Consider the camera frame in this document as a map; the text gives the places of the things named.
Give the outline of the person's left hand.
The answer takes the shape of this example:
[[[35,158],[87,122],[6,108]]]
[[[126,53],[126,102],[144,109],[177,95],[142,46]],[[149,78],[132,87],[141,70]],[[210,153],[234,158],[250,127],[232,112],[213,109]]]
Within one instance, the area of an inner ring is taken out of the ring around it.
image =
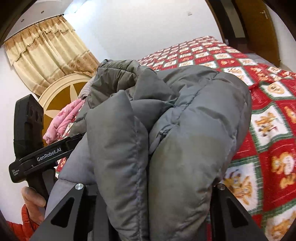
[[[45,218],[45,215],[40,210],[40,208],[46,206],[46,201],[44,197],[30,187],[23,187],[21,190],[21,194],[28,210],[30,219],[34,223],[40,225]]]

